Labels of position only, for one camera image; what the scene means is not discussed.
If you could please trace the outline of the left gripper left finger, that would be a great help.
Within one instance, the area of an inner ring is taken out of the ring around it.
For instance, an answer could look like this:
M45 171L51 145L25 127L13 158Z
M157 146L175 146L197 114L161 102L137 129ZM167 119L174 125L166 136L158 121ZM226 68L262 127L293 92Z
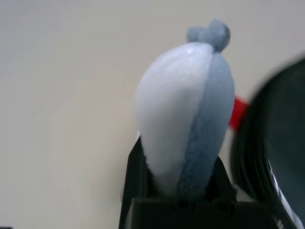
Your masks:
M121 194L121 213L119 229L125 227L125 220L133 198L142 198L149 195L148 187L150 172L147 170L146 159L143 154L141 138L135 142L128 156L124 186Z

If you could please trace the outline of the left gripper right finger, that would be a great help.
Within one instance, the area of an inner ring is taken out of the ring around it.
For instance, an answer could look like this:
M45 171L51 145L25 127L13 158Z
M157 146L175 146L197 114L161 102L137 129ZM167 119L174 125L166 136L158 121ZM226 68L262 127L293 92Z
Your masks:
M236 190L233 188L220 158L215 162L213 175L207 187L207 200L212 202L216 199L236 201Z

